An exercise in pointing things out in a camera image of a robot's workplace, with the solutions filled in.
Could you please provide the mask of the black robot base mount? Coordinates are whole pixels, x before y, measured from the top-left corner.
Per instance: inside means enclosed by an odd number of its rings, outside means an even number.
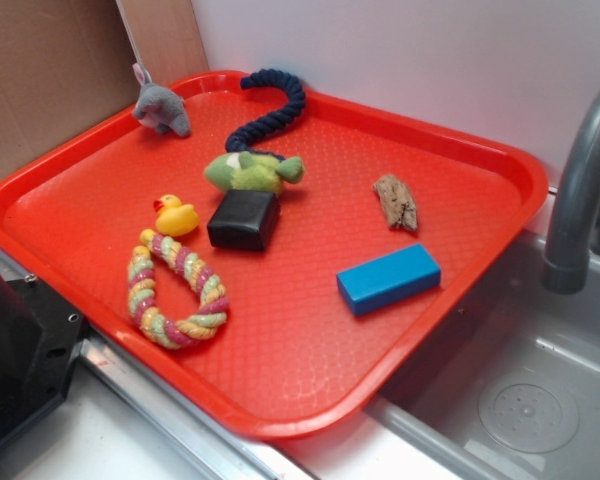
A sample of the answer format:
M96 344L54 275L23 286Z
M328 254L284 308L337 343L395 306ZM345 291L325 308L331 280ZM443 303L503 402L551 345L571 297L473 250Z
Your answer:
M85 330L46 282L0 273L0 451L66 400Z

